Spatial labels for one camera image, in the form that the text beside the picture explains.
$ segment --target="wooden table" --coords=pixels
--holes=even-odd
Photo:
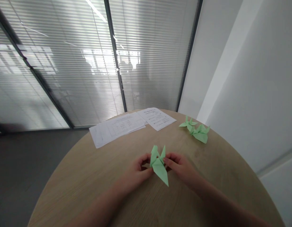
[[[28,226],[63,226],[107,190],[134,158],[153,145],[166,153],[185,154],[200,173],[245,209],[273,226],[284,226],[267,191],[244,159],[216,132],[208,143],[179,128],[185,115],[162,110],[177,121],[161,129],[146,128],[96,149],[87,133],[68,152],[46,184]],[[112,226],[220,226],[201,199],[173,171],[169,187],[156,175],[126,198]]]

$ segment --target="forearm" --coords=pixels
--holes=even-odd
[[[199,175],[194,176],[192,190],[228,226],[269,226],[228,199],[221,191]]]
[[[106,226],[115,210],[120,206],[127,193],[116,182],[109,190],[104,192],[92,204],[73,219],[66,227],[94,227]]]

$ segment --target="green origami crane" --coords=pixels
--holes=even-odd
[[[188,121],[188,116],[186,116],[186,122],[180,124],[179,127],[186,127],[190,132],[190,135],[194,136],[196,139],[203,143],[207,143],[208,141],[208,135],[207,133],[210,130],[210,126],[208,128],[205,128],[203,124],[201,124],[197,129],[193,127],[193,125],[196,125],[196,122],[192,122],[192,118],[190,121]]]
[[[188,116],[186,116],[186,122],[180,124],[179,127],[187,127],[189,131],[193,128],[194,125],[198,124],[197,122],[192,122],[192,118],[188,121]]]
[[[163,158],[166,156],[166,146],[164,146],[162,154],[159,155],[158,147],[153,146],[151,151],[150,167],[153,168],[153,171],[158,175],[158,177],[169,187],[168,175],[164,166]]]

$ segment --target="white wall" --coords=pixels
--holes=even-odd
[[[286,226],[292,226],[292,159],[260,178]]]
[[[262,3],[206,124],[255,172],[292,148],[292,1]]]
[[[242,0],[205,0],[196,31],[179,112],[196,118]]]
[[[222,90],[238,53],[262,5],[263,0],[244,0],[237,14],[228,41],[218,62],[214,76],[197,115],[197,120],[206,122]]]

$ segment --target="horizontal blinds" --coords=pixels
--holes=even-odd
[[[0,8],[75,127],[124,112],[103,0],[0,0]]]
[[[69,128],[1,29],[0,124],[7,131]]]
[[[197,0],[109,0],[128,110],[176,110]]]

